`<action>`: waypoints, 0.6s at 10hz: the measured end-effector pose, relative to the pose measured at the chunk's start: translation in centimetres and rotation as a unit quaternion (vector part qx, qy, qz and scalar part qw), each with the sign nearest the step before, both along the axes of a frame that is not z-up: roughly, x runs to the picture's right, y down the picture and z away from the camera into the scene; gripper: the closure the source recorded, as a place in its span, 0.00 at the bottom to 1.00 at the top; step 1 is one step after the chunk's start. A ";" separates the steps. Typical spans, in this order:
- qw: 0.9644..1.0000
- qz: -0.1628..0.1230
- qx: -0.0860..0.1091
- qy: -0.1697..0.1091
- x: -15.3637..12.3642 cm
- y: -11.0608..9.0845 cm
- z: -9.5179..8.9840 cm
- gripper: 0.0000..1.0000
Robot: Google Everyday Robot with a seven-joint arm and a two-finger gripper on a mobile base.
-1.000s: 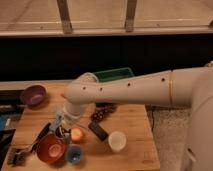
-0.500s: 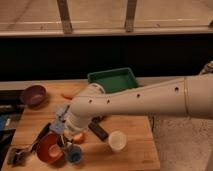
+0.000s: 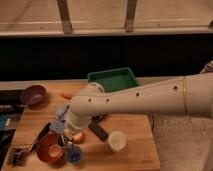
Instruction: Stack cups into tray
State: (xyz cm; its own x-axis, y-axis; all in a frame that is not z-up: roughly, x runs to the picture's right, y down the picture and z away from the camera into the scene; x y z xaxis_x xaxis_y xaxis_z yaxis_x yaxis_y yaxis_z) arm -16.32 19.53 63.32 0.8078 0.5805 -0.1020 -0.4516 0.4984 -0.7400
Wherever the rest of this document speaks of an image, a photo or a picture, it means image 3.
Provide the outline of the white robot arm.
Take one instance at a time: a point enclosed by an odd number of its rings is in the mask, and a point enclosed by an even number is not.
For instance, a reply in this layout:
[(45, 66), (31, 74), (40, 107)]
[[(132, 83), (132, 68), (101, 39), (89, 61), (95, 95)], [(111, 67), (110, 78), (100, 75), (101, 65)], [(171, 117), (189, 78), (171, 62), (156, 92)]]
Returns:
[(67, 138), (81, 132), (100, 114), (186, 115), (213, 119), (213, 73), (179, 76), (152, 84), (107, 93), (91, 82), (69, 102)]

